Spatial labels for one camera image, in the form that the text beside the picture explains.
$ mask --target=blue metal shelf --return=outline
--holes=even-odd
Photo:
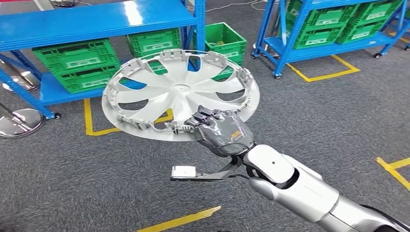
[[[371,1],[378,1],[378,0],[313,0],[312,3],[308,6],[308,9],[316,10],[316,9],[329,8],[329,7],[353,5],[353,4],[359,4],[359,3],[371,2]]]
[[[196,30],[197,50],[205,50],[205,0],[195,1],[193,14],[186,9],[185,0],[133,0],[0,15],[0,51],[10,51],[18,61],[2,54],[0,58],[32,72],[41,80],[40,98],[25,91],[3,70],[0,70],[0,81],[47,119],[54,118],[54,112],[45,106],[98,97],[103,88],[69,94],[52,74],[41,74],[19,49],[180,27],[183,44],[190,43],[192,32]],[[141,83],[129,85],[132,88],[144,86]]]
[[[180,0],[138,0],[0,16],[0,51],[195,25]]]
[[[126,86],[133,89],[141,89],[145,87],[145,84],[133,82],[128,82]],[[39,101],[42,105],[54,105],[65,102],[72,102],[76,100],[81,100],[85,98],[95,98],[100,97],[104,88],[94,89],[87,92],[70,94],[65,90],[65,88],[58,82],[58,80],[51,73],[44,73],[41,86],[40,86],[40,97]]]
[[[380,51],[380,54],[385,55],[387,54],[387,51],[393,46],[393,44],[395,44],[397,40],[399,40],[406,33],[407,29],[410,28],[410,20],[404,19],[405,9],[408,0],[401,0],[401,7],[391,16],[391,18],[393,18],[397,15],[399,25],[396,29],[396,34],[393,37],[384,34],[382,31],[379,31],[372,38],[367,38],[352,43],[346,43],[343,45],[334,43],[331,45],[293,50],[293,45],[296,41],[296,38],[298,37],[299,32],[305,22],[305,19],[311,10],[359,4],[378,0],[301,0],[302,6],[299,10],[298,17],[294,23],[294,26],[289,37],[285,34],[285,0],[278,1],[279,4],[274,4],[275,0],[268,0],[266,4],[266,9],[264,11],[264,16],[262,18],[262,23],[259,29],[258,40],[255,44],[255,49],[252,53],[254,57],[258,57],[260,56],[260,53],[263,53],[272,63],[275,64],[276,67],[272,73],[275,77],[282,76],[281,72],[285,64],[290,62],[324,57],[333,54],[350,52],[354,50],[360,50],[380,45],[384,45],[384,48]],[[280,21],[278,25],[280,28],[279,31],[282,31],[282,33],[279,36],[266,37],[266,29],[269,25],[269,19],[271,18],[273,12],[272,9],[274,6],[279,7]],[[279,54],[279,57],[272,57],[267,51],[265,51],[265,44],[267,44],[270,48],[275,50]]]
[[[282,40],[279,37],[269,37],[264,40],[271,48],[274,48],[277,53],[280,55],[283,54],[285,46],[282,43]],[[318,58],[318,57],[325,57],[330,56],[333,54],[339,54],[359,49],[365,49],[368,47],[374,47],[378,45],[388,44],[394,41],[394,38],[382,33],[378,32],[374,37],[364,39],[361,41],[356,41],[352,43],[347,43],[344,45],[340,45],[337,43],[331,45],[325,45],[321,47],[311,47],[305,48],[300,50],[292,50],[289,52],[287,56],[287,62],[297,62],[306,59]]]

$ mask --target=white wire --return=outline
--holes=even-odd
[[[266,1],[257,1],[257,2],[251,3],[250,6],[255,10],[264,11],[265,9],[260,9],[260,8],[256,8],[253,6],[254,4],[261,3],[261,2],[266,2]]]
[[[259,1],[261,1],[261,0],[254,0],[254,1],[245,2],[245,3],[231,3],[231,4],[226,5],[226,6],[209,9],[209,10],[207,10],[207,11],[205,11],[205,12],[210,12],[210,11],[214,11],[214,10],[220,10],[220,9],[223,9],[223,8],[226,8],[226,7],[230,7],[230,6],[233,6],[233,5],[248,5],[248,4],[251,4],[251,5],[252,5],[252,4],[254,4],[254,3],[258,3]],[[195,10],[195,7],[187,6],[187,9],[188,9],[189,11],[194,11],[194,10]]]
[[[86,2],[80,2],[80,1],[79,1],[78,3],[80,3],[80,4],[84,4],[84,5],[89,5],[89,6],[91,5],[91,4],[89,4],[89,3],[86,3]]]

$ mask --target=yellow floor marking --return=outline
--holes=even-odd
[[[404,166],[410,165],[410,158],[405,158],[394,163],[390,163],[389,165],[394,169],[402,168]]]
[[[409,183],[402,175],[400,175],[400,173],[398,173],[395,168],[392,167],[392,164],[395,164],[395,163],[397,163],[397,162],[394,162],[394,163],[392,163],[392,164],[388,164],[388,163],[386,163],[386,162],[385,162],[382,158],[380,158],[380,157],[377,157],[377,158],[376,158],[376,161],[377,161],[377,163],[379,163],[386,171],[390,172],[390,174],[391,174],[394,178],[396,178],[402,185],[404,185],[404,187],[406,187],[408,191],[410,191],[410,183]]]
[[[353,65],[349,64],[348,62],[346,62],[342,58],[340,58],[336,55],[332,55],[332,57],[335,58],[340,63],[342,63],[343,65],[345,65],[346,67],[348,67],[349,70],[341,71],[341,72],[338,72],[338,73],[332,73],[332,74],[328,74],[328,75],[323,75],[323,76],[307,77],[300,70],[295,68],[293,65],[291,65],[289,63],[287,63],[286,65],[289,66],[289,68],[291,68],[296,74],[298,74],[300,77],[302,77],[307,82],[325,80],[325,79],[334,78],[334,77],[338,77],[338,76],[343,76],[343,75],[347,75],[347,74],[350,74],[350,73],[360,71],[360,69],[358,69],[358,68],[354,67]]]
[[[157,120],[154,121],[154,123],[160,123],[160,122],[165,122],[165,121],[174,119],[172,109],[168,109],[166,113],[167,113],[167,116],[158,118]],[[121,131],[118,128],[110,128],[110,129],[98,130],[98,131],[93,130],[94,126],[92,124],[91,103],[90,103],[89,98],[84,99],[84,118],[85,118],[85,125],[86,125],[86,135],[100,136],[100,135],[105,135],[105,134]]]
[[[147,227],[145,229],[141,229],[135,232],[160,232],[160,231],[164,231],[170,228],[174,228],[174,227],[178,227],[184,224],[188,224],[191,223],[193,221],[197,221],[197,220],[201,220],[204,219],[206,217],[210,217],[212,216],[213,213],[217,212],[218,210],[220,210],[221,206],[215,207],[215,208],[211,208],[211,209],[207,209],[201,212],[198,212],[196,214],[191,214],[191,215],[187,215],[185,217],[180,217],[174,220],[170,220],[170,221],[166,221],[163,222],[161,224],[158,225],[154,225],[154,226],[150,226]]]
[[[86,135],[100,136],[100,135],[105,135],[105,134],[121,131],[118,128],[110,128],[110,129],[99,130],[99,131],[93,130],[91,104],[90,104],[89,98],[84,99],[84,117],[85,117],[85,122],[86,122],[85,123],[86,124]]]
[[[396,32],[390,32],[389,35],[395,36],[395,35],[396,35]],[[405,42],[405,43],[407,43],[407,44],[410,43],[410,40],[406,40],[405,38],[400,38],[400,40],[403,41],[403,42]]]

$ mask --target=stainless steel stand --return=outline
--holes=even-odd
[[[34,109],[11,112],[0,103],[0,137],[21,138],[33,134],[44,124],[45,117]]]
[[[18,83],[27,91],[33,91],[40,87],[39,80],[31,72],[25,71],[21,73],[14,65],[7,61],[0,59],[0,69],[8,73],[14,82]],[[3,88],[9,92],[13,92],[7,84],[3,83]]]

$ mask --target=green basket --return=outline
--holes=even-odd
[[[86,71],[56,75],[56,78],[69,93],[73,94],[105,87],[118,70],[119,66],[111,65]]]
[[[286,20],[292,21],[294,23],[297,16],[299,15],[299,10],[301,7],[301,1],[292,0],[288,6]],[[315,30],[343,27],[354,15],[358,7],[358,4],[354,4],[310,11],[305,19],[305,23],[302,29]]]
[[[118,65],[119,60],[109,39],[36,47],[34,54],[54,75]]]
[[[243,57],[247,40],[226,23],[205,26],[205,49],[224,54],[226,57]]]
[[[134,57],[144,57],[166,49],[181,48],[179,28],[127,35]]]
[[[362,3],[356,14],[349,21],[350,25],[359,26],[388,20],[400,6],[402,0],[385,0]]]
[[[292,21],[286,22],[286,36],[289,37],[293,27]],[[301,30],[295,43],[293,44],[293,49],[303,49],[308,47],[317,47],[333,44],[338,36],[342,33],[343,27],[339,28],[326,28],[326,29],[316,29],[316,30]]]
[[[243,61],[236,62],[236,64],[239,65],[239,66],[242,66]],[[230,66],[228,66],[226,69],[224,69],[222,72],[220,72],[216,77],[212,78],[212,80],[219,81],[219,80],[229,78],[232,75],[233,72],[234,72],[234,69],[231,68]]]
[[[359,26],[347,25],[336,42],[338,44],[347,44],[372,37],[383,25],[384,22],[374,22]]]

